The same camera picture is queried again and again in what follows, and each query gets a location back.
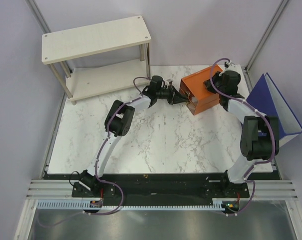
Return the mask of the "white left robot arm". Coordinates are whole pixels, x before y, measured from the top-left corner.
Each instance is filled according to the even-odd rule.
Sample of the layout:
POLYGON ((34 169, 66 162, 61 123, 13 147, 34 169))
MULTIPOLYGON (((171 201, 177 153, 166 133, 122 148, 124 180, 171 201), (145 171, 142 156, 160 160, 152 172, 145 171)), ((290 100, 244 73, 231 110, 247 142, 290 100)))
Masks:
POLYGON ((185 94, 180 93, 172 85, 172 81, 165 83, 163 78, 154 75, 149 79, 149 85, 138 89, 139 96, 133 100, 122 102, 115 100, 105 119, 105 136, 102 145, 93 158, 88 169, 79 175, 79 183, 83 191, 90 197, 100 193, 101 177, 106 164, 118 142, 128 134, 133 117, 136 113, 152 107, 158 99, 166 100, 169 105, 188 102, 185 94))

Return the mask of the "blue binder folder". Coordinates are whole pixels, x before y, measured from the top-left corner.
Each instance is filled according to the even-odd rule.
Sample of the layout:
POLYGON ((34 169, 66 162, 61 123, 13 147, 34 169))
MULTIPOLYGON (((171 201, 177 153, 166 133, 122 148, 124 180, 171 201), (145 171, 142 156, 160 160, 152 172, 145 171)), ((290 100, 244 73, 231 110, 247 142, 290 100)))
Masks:
POLYGON ((302 133, 300 121, 269 73, 261 75, 247 97, 247 102, 268 116, 278 117, 280 147, 302 133))

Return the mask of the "white two-tier shelf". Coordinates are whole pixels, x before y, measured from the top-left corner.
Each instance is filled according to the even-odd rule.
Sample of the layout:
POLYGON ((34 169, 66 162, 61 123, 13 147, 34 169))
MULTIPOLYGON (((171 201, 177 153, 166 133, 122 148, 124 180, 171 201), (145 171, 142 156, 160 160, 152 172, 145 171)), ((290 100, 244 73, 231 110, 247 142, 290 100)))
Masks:
POLYGON ((41 61, 51 68, 72 104, 94 96, 133 87, 135 77, 151 77, 151 35, 137 15, 72 29, 45 33, 41 61), (130 47, 139 47, 139 58, 101 67, 75 68, 66 61, 130 47))

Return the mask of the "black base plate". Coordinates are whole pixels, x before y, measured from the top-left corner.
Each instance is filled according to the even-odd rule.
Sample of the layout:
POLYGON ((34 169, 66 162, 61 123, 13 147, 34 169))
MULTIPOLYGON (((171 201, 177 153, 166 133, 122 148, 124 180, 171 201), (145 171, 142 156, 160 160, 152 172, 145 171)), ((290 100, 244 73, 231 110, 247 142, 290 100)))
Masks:
POLYGON ((246 183, 229 183, 224 173, 104 174, 96 192, 76 181, 74 198, 102 198, 105 206, 212 206, 213 198, 249 198, 246 183))

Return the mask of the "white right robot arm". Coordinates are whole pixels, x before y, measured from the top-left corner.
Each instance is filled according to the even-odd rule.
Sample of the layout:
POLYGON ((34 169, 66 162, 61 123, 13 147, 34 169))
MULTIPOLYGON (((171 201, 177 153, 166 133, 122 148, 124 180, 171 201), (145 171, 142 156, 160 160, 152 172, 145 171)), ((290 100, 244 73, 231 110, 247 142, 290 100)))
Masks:
POLYGON ((252 107, 238 93, 241 75, 234 70, 216 72, 204 81, 206 90, 219 95, 224 110, 233 114, 242 125, 240 156, 226 171, 227 180, 220 183, 220 192, 231 197, 238 190, 237 184, 248 180, 257 165, 267 164, 279 152, 279 119, 268 116, 252 107))

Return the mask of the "orange drawer box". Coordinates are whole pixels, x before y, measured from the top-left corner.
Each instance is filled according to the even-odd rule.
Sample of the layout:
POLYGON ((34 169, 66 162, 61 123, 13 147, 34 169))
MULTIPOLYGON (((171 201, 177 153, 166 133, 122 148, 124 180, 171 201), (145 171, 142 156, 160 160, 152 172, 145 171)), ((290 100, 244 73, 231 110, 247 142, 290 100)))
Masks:
POLYGON ((187 87, 198 100, 194 116, 219 103, 218 94, 209 92, 203 84, 204 81, 209 80, 210 70, 211 66, 181 78, 180 87, 187 87))

